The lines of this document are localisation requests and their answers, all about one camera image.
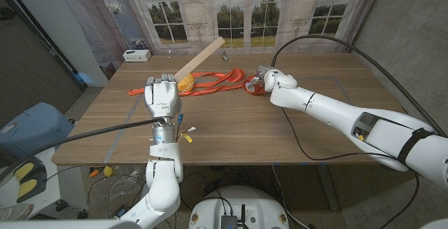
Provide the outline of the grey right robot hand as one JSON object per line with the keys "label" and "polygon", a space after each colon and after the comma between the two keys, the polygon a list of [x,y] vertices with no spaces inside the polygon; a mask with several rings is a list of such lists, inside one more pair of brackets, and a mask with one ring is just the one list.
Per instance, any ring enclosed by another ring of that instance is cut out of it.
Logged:
{"label": "grey right robot hand", "polygon": [[274,78],[279,70],[269,65],[259,65],[255,71],[255,76],[246,84],[246,88],[253,88],[255,85],[260,85],[263,88],[272,89],[274,85]]}

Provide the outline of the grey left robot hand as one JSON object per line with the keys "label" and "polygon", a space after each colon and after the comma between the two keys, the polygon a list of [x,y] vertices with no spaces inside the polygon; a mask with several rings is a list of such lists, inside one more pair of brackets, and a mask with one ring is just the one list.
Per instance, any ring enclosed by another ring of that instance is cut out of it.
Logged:
{"label": "grey left robot hand", "polygon": [[160,78],[150,77],[144,88],[144,101],[153,118],[164,118],[165,123],[154,124],[154,144],[174,143],[176,134],[175,116],[181,110],[181,100],[173,74],[162,74]]}

